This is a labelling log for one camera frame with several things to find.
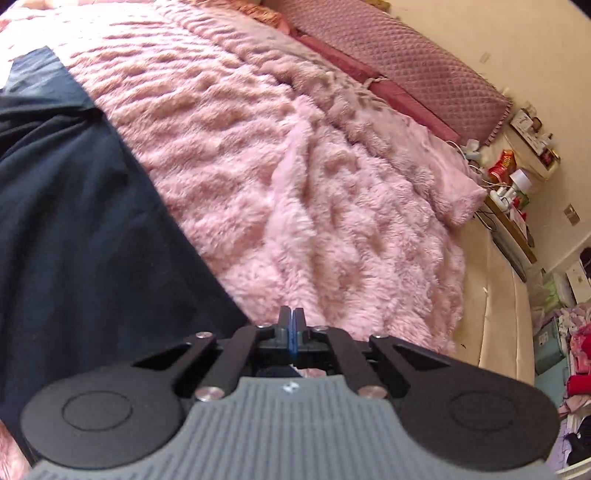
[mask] electrical socket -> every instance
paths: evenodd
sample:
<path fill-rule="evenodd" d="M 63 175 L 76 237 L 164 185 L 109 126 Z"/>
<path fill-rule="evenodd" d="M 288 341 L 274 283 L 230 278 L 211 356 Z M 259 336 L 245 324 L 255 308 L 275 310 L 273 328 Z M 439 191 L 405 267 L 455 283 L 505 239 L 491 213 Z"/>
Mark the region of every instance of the electrical socket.
<path fill-rule="evenodd" d="M 569 222 L 572 226 L 575 226 L 577 223 L 581 221 L 581 218 L 574 209 L 572 203 L 569 203 L 569 206 L 564 209 L 564 214 L 566 215 L 566 218 L 569 219 Z"/>

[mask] cream wall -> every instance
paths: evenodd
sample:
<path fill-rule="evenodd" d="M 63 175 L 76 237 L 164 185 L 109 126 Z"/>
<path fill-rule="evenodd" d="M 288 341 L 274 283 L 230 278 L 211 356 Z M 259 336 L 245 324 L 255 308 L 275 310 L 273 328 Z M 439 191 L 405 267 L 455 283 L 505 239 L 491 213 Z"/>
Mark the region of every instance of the cream wall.
<path fill-rule="evenodd" d="M 591 20 L 569 0 L 390 3 L 392 16 L 508 87 L 517 105 L 531 102 L 554 133 L 562 166 L 527 209 L 541 266 L 591 244 Z M 569 203 L 581 218 L 574 227 L 563 214 Z"/>

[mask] pink quilted pillow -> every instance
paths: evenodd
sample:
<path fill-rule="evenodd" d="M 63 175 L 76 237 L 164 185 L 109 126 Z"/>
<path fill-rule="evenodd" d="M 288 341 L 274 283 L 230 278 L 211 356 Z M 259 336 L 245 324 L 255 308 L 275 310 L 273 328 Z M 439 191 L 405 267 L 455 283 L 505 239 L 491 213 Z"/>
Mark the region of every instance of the pink quilted pillow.
<path fill-rule="evenodd" d="M 298 35 L 297 33 L 294 34 L 294 38 L 298 39 L 300 43 L 303 43 L 316 53 L 319 53 L 324 59 L 343 70 L 343 72 L 357 80 L 359 83 L 365 83 L 365 81 L 370 78 L 379 78 L 383 76 L 369 65 L 352 59 L 348 55 L 345 55 L 343 52 L 327 45 L 317 38 L 309 35 Z M 388 105 L 394 110 L 403 113 L 404 115 L 408 115 L 418 124 L 427 127 L 442 140 L 451 140 L 456 143 L 460 142 L 460 135 L 455 133 L 444 122 L 439 120 L 437 116 L 417 102 L 406 90 L 392 80 L 372 82 L 369 86 L 369 90 L 374 95 L 386 100 Z"/>
<path fill-rule="evenodd" d="M 299 30 L 396 82 L 456 131 L 492 141 L 511 101 L 474 70 L 399 20 L 359 0 L 265 0 Z"/>

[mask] wooden shelf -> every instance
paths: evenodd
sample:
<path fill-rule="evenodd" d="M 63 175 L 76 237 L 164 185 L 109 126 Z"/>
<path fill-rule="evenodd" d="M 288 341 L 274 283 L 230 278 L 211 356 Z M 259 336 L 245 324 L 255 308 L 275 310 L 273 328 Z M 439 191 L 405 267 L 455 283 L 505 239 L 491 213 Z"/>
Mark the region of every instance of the wooden shelf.
<path fill-rule="evenodd" d="M 495 214 L 495 216 L 515 239 L 527 259 L 531 263 L 536 263 L 538 259 L 535 257 L 534 251 L 527 244 L 527 239 L 523 236 L 523 233 L 521 233 L 521 230 L 519 230 L 519 227 L 515 224 L 515 222 L 509 220 L 509 217 L 503 213 L 503 211 L 495 202 L 492 201 L 490 197 L 486 197 L 484 203 L 488 208 L 491 209 L 491 212 Z"/>
<path fill-rule="evenodd" d="M 515 160 L 517 161 L 518 168 L 525 168 L 532 172 L 540 181 L 547 181 L 558 169 L 556 162 L 550 168 L 546 168 L 531 148 L 531 145 L 525 141 L 512 125 L 509 125 L 504 132 L 511 148 L 515 152 Z"/>

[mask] pile of clothes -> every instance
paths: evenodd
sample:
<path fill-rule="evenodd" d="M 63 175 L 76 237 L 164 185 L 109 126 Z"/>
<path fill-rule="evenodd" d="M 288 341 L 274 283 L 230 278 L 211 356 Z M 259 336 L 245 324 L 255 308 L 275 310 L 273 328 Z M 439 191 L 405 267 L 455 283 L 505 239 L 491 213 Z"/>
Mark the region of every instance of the pile of clothes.
<path fill-rule="evenodd" d="M 567 345 L 571 373 L 558 408 L 560 433 L 547 461 L 558 471 L 591 458 L 591 303 L 561 309 L 553 320 Z"/>

